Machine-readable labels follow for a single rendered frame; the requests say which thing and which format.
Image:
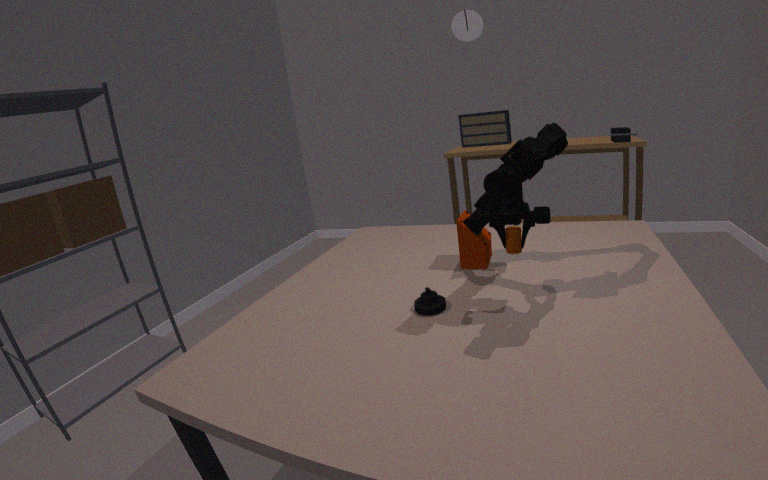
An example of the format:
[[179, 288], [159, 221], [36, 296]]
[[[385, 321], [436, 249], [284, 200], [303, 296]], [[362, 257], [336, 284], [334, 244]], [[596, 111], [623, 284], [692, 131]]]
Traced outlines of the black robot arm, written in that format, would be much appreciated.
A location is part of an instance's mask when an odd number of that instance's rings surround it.
[[[493, 212], [498, 212], [500, 224], [518, 226], [521, 219], [529, 217], [529, 205], [524, 203], [522, 195], [516, 195], [515, 200], [508, 200], [508, 196], [504, 195], [512, 189], [522, 188], [525, 180], [532, 179], [542, 169], [545, 160], [561, 154], [568, 144], [566, 136], [566, 132], [553, 122], [551, 125], [546, 124], [536, 138], [528, 136], [523, 141], [519, 139], [502, 156], [504, 163], [485, 177], [483, 185], [486, 192], [474, 207], [477, 210], [492, 208]], [[474, 214], [477, 210], [463, 221], [476, 236], [489, 222], [474, 224]]]

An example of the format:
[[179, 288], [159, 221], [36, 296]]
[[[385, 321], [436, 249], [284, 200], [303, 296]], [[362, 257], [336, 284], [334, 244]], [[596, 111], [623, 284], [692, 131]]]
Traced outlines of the orange knob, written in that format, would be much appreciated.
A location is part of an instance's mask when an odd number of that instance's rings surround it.
[[506, 252], [508, 254], [516, 254], [522, 252], [521, 248], [521, 228], [519, 227], [506, 227]]

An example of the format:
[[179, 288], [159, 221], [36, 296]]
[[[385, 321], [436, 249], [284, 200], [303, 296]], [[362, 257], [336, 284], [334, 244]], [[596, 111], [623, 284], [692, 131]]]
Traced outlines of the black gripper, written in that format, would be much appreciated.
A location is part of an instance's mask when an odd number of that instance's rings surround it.
[[[516, 195], [522, 195], [522, 188], [512, 189], [504, 196], [508, 196], [508, 200], [515, 200]], [[498, 212], [493, 212], [492, 208], [479, 208], [474, 214], [474, 224], [486, 224], [488, 221], [490, 221], [489, 226], [494, 227], [497, 230], [498, 234], [500, 235], [500, 240], [503, 244], [503, 247], [506, 249], [505, 226], [500, 224]], [[550, 209], [548, 206], [534, 207], [534, 211], [530, 210], [529, 217], [524, 218], [521, 240], [522, 249], [525, 245], [526, 235], [530, 228], [535, 226], [535, 222], [537, 224], [550, 223]]]

